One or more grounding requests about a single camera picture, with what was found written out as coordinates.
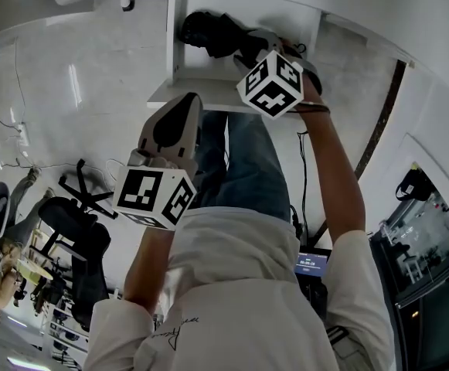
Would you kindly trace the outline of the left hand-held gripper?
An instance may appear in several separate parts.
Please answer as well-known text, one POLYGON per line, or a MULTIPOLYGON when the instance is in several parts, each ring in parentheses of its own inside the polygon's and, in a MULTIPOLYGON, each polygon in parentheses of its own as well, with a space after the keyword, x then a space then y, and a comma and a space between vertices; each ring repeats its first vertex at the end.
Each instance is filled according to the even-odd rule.
POLYGON ((189 92, 173 98, 145 122, 119 168, 113 210, 137 224, 174 230, 196 195, 192 179, 202 102, 189 92))

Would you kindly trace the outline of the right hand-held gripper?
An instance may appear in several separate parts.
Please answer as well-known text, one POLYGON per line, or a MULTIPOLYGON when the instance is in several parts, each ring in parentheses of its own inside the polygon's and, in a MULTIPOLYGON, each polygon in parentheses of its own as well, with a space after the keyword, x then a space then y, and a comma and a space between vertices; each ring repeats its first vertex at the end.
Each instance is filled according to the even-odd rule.
POLYGON ((322 93, 315 67, 301 57, 280 54, 281 38, 275 32, 254 29, 247 35, 259 39, 259 50, 270 52, 262 50, 251 68, 236 56, 236 66, 243 72, 236 89, 245 105, 270 119, 279 118, 304 100, 304 76, 322 93))

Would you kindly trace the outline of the black cloth item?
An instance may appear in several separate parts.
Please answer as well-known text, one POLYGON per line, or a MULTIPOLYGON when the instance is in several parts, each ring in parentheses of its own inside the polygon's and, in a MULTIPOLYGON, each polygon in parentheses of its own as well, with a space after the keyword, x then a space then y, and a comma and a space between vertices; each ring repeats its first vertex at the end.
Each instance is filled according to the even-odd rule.
POLYGON ((236 57, 240 64, 252 69, 258 63, 260 54, 270 51, 259 50, 259 39, 247 35, 251 30, 241 28, 227 14, 218 16, 210 12, 193 12, 185 18, 179 40, 190 46, 205 48, 213 58, 236 57))

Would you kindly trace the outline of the white drawer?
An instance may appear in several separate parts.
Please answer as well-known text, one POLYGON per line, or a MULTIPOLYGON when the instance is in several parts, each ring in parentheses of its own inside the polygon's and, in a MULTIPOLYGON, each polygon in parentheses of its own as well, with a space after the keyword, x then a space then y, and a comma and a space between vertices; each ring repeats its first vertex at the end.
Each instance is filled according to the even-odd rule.
POLYGON ((286 0, 168 0, 166 79, 148 99, 149 108, 158 109, 177 96, 194 92, 207 110, 250 110, 236 90, 243 77, 231 56, 211 58, 205 49, 179 40, 184 19, 197 11, 226 13, 245 29, 273 31, 305 45, 306 56, 315 50, 321 21, 321 10, 286 0))

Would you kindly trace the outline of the black shoulder bag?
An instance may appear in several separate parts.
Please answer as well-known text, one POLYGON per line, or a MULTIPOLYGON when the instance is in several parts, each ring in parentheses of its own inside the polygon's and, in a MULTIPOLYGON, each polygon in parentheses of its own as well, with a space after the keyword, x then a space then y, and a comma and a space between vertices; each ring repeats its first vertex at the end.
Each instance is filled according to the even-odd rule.
POLYGON ((399 201, 418 200, 426 202, 436 190, 426 173, 420 169, 411 169, 396 187, 395 196, 399 201))

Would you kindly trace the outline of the person's left forearm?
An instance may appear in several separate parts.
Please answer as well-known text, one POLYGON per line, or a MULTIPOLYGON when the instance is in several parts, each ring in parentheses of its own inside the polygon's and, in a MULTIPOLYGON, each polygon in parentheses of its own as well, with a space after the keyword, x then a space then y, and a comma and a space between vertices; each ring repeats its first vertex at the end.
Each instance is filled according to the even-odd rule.
POLYGON ((151 315, 165 283, 174 235, 172 231, 146 228, 124 281, 123 299, 140 305, 151 315))

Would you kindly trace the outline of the person's right forearm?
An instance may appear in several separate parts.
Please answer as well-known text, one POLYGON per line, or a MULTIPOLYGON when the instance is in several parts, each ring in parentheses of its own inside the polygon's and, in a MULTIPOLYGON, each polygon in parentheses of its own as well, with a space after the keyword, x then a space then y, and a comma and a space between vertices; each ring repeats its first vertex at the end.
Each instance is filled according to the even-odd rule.
POLYGON ((296 107, 305 123, 318 170, 321 200, 333 243, 344 234, 366 228, 366 210, 358 180, 316 89, 304 91, 296 107))

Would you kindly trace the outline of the person's right hand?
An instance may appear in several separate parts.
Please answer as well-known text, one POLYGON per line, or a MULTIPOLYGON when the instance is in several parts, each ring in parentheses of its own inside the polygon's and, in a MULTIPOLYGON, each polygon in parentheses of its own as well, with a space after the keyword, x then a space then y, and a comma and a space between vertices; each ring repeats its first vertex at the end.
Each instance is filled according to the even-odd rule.
POLYGON ((282 39, 282 49, 287 55, 291 55, 296 58, 302 58, 302 55, 307 52, 307 47, 303 43, 293 44, 287 39, 282 39))

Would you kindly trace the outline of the dark floor strip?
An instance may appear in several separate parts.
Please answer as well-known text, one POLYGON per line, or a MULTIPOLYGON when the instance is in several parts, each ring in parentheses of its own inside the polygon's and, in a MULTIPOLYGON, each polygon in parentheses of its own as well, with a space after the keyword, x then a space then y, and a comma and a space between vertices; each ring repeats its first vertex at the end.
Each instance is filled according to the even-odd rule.
POLYGON ((380 138, 382 137, 383 131, 393 111, 393 106, 395 104, 396 97, 403 79, 403 75, 405 74, 405 70, 406 64, 401 60, 397 60, 393 72, 393 77, 386 95, 386 99, 383 104, 383 108, 379 114, 379 118, 372 131, 371 137, 366 145, 362 157, 360 158, 359 163, 355 168, 355 176, 357 179, 361 178, 363 172, 365 171, 367 165, 369 164, 372 155, 376 150, 376 146, 378 145, 380 138))

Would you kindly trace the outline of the black office chair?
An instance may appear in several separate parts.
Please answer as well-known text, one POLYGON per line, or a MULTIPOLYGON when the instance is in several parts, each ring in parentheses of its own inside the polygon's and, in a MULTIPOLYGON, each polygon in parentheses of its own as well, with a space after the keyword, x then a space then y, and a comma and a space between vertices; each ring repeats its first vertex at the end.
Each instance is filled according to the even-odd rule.
POLYGON ((56 244, 72 257, 71 312, 74 320, 88 332, 94 305, 109 298, 103 257, 111 237, 107 228, 98 222, 98 216, 101 214, 114 220, 117 213, 110 213, 99 205, 100 201, 112 197, 112 192, 88 192, 82 171, 84 166, 83 159, 76 166, 79 189, 67 185, 64 175, 59 180, 60 187, 73 198, 54 196, 47 199, 39 209, 39 217, 53 230, 41 253, 48 255, 56 244))

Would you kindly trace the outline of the person's white shirt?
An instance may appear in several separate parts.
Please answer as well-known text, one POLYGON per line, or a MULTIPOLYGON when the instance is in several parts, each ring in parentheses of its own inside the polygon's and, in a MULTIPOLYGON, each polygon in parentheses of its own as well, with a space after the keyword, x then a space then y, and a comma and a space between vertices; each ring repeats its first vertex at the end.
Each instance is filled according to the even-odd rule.
POLYGON ((390 371, 395 350, 363 231, 334 244, 327 312, 302 294, 293 227, 249 209, 189 210, 176 227, 155 326, 140 305, 94 307, 84 371, 390 371), (326 329, 342 326, 332 347, 326 329))

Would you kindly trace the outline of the black tablet screen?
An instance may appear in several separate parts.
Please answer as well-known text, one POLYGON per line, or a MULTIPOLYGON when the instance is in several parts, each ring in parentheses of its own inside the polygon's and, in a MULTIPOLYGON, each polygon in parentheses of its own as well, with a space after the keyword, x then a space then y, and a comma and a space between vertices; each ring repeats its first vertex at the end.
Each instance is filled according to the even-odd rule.
POLYGON ((323 277, 330 254, 330 250, 323 249, 315 249, 314 252, 310 253, 299 253, 294 272, 309 277, 323 277))

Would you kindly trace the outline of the pale yellow round table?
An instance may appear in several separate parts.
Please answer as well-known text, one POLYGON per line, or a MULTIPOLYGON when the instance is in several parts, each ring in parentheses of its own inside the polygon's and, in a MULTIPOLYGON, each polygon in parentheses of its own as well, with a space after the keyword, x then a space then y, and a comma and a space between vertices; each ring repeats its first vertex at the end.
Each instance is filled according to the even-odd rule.
POLYGON ((33 284, 38 284, 41 277, 49 281, 53 279, 50 272, 28 259, 18 260, 17 269, 27 281, 31 281, 33 284))

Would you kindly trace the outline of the white shelf rack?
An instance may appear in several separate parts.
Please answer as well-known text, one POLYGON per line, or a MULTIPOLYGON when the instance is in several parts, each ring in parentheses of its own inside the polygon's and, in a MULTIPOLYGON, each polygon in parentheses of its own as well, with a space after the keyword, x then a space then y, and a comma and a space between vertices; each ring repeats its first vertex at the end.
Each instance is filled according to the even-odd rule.
POLYGON ((53 359, 71 369, 82 369, 87 357, 88 340, 89 333, 81 328, 68 309, 49 307, 43 349, 53 359))

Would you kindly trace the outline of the dark framed window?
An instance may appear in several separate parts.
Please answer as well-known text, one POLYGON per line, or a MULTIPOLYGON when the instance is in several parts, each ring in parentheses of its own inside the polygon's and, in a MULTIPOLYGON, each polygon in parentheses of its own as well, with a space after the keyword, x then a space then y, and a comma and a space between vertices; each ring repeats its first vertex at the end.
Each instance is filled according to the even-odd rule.
POLYGON ((396 200, 370 238, 396 370, 449 371, 449 206, 437 187, 426 202, 396 200))

